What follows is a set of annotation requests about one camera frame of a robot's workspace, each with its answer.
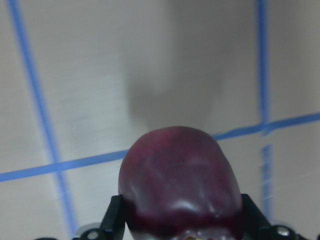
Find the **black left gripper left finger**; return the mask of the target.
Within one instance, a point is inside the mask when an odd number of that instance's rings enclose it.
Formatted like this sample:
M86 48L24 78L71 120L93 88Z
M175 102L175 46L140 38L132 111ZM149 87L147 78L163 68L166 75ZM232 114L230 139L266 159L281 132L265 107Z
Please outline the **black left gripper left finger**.
M124 201L122 195L111 197L99 229L103 240L122 240L125 232Z

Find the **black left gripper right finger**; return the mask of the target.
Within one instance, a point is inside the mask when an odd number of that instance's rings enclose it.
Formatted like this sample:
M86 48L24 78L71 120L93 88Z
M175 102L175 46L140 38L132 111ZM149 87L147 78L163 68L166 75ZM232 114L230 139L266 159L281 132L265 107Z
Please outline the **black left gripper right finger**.
M268 240L271 224L248 194L241 194L244 213L244 240Z

